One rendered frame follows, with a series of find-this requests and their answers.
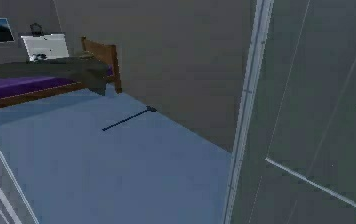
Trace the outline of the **dark blue stick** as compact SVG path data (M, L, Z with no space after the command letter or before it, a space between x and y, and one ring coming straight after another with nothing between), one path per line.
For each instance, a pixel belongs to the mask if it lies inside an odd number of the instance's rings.
M107 126L107 127L104 127L104 128L102 128L101 130L102 130L102 131L107 131L107 130L109 130L110 128L113 128L113 127L118 126L118 125L120 125L120 124L122 124L122 123L125 123L125 122L127 122L127 121L129 121L129 120L131 120L131 119L133 119L133 118L135 118L135 117L138 117L138 116L140 116L140 115L142 115L142 114L144 114L144 113L147 113L147 112L153 112L153 113L155 113L155 112L157 112L157 111L158 111L158 110L157 110L156 108L154 108L154 107L146 106L146 109L145 109L145 110L143 110L143 111L141 111L141 112L138 112L138 113L136 113L136 114L134 114L134 115L131 115L131 116L125 118L125 119L122 119L122 120L120 120L120 121L118 121L118 122L116 122L116 123L114 123L114 124L111 124L111 125L109 125L109 126Z

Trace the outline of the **white framed glass door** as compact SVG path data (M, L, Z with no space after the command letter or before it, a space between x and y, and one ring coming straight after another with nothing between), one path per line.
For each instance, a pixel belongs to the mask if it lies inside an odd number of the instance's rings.
M356 0L257 0L220 224L356 224Z

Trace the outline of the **wooden bed with purple cover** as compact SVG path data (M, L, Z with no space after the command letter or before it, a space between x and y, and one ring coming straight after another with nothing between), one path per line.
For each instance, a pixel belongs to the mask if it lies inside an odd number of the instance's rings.
M92 41L87 37L81 38L82 51L71 57L94 57L108 65L106 85L114 85L114 91L122 92L121 76L117 46ZM22 104L38 99L57 96L73 91L87 89L82 83L68 79L39 77L23 81L7 81L0 84L0 108Z

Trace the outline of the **small black round object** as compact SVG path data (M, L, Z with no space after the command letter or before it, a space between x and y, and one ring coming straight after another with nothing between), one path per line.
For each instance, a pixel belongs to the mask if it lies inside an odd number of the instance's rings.
M33 36L43 36L43 28L40 24L38 23L33 23L30 25L31 33Z

